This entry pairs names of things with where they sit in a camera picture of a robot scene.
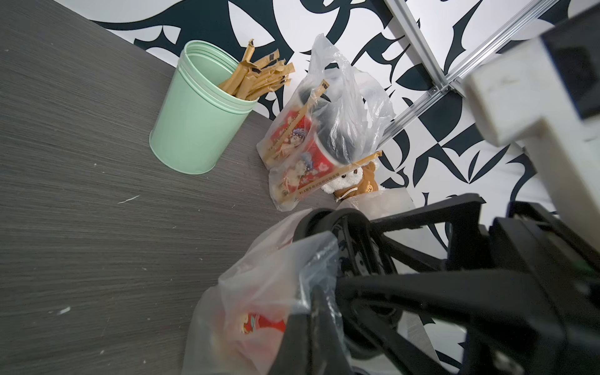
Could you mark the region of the clear plastic carrier bag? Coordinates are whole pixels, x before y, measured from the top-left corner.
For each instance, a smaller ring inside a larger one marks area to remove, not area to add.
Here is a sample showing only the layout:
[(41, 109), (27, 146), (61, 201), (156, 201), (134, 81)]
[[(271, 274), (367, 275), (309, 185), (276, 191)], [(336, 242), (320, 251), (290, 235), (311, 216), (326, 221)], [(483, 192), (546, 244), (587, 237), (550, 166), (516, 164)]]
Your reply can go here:
[(280, 113), (298, 99), (300, 87), (315, 88), (323, 80), (330, 86), (321, 97), (323, 103), (312, 110), (312, 127), (300, 146), (318, 136), (345, 166), (378, 152), (384, 130), (395, 117), (392, 102), (377, 80), (353, 67), (323, 34), (312, 46), (308, 73)]

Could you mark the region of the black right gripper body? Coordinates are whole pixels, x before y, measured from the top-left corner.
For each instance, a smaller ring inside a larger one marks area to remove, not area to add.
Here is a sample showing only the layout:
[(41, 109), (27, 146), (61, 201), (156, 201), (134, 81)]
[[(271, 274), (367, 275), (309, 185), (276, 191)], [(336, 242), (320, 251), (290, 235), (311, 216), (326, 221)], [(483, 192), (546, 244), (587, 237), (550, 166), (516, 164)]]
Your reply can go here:
[(489, 234), (492, 267), (453, 275), (461, 373), (597, 374), (598, 255), (534, 203), (513, 202)]

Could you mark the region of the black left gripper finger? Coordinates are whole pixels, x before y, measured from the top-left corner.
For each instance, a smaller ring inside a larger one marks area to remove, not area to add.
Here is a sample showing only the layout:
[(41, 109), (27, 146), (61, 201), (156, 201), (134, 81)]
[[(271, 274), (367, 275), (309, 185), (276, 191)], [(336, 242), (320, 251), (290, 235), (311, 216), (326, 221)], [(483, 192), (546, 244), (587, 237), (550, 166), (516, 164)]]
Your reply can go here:
[(292, 315), (269, 375), (352, 374), (321, 287), (311, 292), (308, 314)]
[(401, 371), (448, 371), (400, 337), (373, 307), (424, 313), (467, 329), (461, 374), (558, 374), (563, 329), (539, 284), (526, 273), (471, 270), (344, 278), (343, 316)]
[(415, 230), (436, 223), (452, 229), (445, 259), (429, 256), (395, 240), (384, 240), (380, 250), (417, 272), (480, 270), (488, 267), (488, 233), (479, 223), (484, 199), (468, 193), (388, 217), (372, 220), (374, 233)]

